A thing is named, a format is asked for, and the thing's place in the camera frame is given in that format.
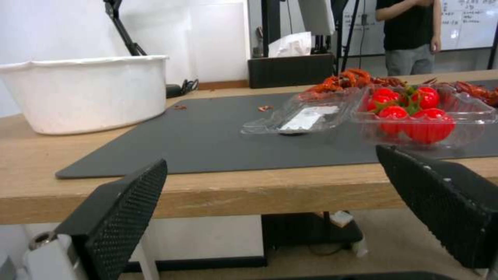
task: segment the cable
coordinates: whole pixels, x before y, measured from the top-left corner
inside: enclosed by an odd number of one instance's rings
[[[292,17],[290,16],[290,5],[289,5],[289,1],[290,0],[287,0],[287,11],[289,12],[290,33],[293,34],[294,32],[292,32]]]
[[[308,245],[308,249],[309,249],[309,251],[310,251],[312,254],[314,254],[314,255],[316,255],[316,256],[319,256],[319,257],[331,256],[331,255],[333,255],[333,254],[336,254],[336,253],[340,252],[340,251],[341,251],[342,249],[344,249],[344,248],[345,248],[345,247],[344,247],[344,245],[340,245],[340,246],[339,246],[339,248],[337,248],[337,249],[335,249],[335,250],[333,250],[333,251],[330,251],[330,252],[324,252],[324,253],[323,253],[323,252],[318,252],[318,251],[316,251],[315,249],[313,249],[313,247],[312,247],[311,245]]]
[[[184,80],[181,93],[184,95],[197,89],[199,89],[199,79],[195,79],[193,81]]]
[[[362,50],[363,50],[363,39],[365,38],[365,25],[363,22],[363,17],[365,16],[365,6],[366,6],[366,0],[363,0],[363,14],[362,14],[362,28],[363,28],[363,33],[362,33],[362,40],[360,42],[360,65],[358,68],[362,68]]]

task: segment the textured gripper pad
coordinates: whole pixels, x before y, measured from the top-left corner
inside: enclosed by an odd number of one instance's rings
[[[401,198],[446,250],[465,267],[488,268],[498,245],[498,187],[457,163],[376,150]]]
[[[99,186],[57,229],[72,237],[90,279],[119,277],[149,224],[167,175],[164,160]]]

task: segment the metal screw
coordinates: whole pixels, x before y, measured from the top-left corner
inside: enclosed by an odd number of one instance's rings
[[[33,239],[31,239],[28,248],[31,251],[34,251],[42,246],[49,244],[50,242],[56,239],[57,235],[53,231],[42,232],[37,236],[35,236]]]

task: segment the gray pants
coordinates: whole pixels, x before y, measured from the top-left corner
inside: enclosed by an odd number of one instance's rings
[[[386,51],[385,66],[389,76],[430,74],[434,66],[434,54],[429,44],[410,50]]]

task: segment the red tomato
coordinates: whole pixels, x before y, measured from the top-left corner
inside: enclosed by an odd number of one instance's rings
[[[411,99],[417,102],[419,97],[422,98],[420,100],[420,107],[422,109],[436,108],[439,105],[439,94],[433,88],[419,87]]]
[[[408,113],[403,107],[400,106],[389,106],[382,110],[378,116],[385,120],[403,120],[408,117]],[[391,136],[397,135],[402,129],[403,124],[401,123],[381,123],[380,129]]]
[[[391,101],[391,98],[388,96],[384,95],[377,95],[377,96],[372,96],[370,98],[369,103],[367,105],[367,111],[375,111],[378,109],[378,106],[385,104],[387,102]]]
[[[372,98],[375,98],[377,96],[387,96],[387,97],[391,98],[391,100],[396,100],[396,101],[399,100],[399,93],[393,91],[390,88],[379,88],[379,89],[377,89],[372,94]]]
[[[412,140],[422,144],[432,144],[446,139],[455,129],[455,121],[446,112],[437,108],[425,109],[412,115],[422,123],[410,123],[404,131]]]

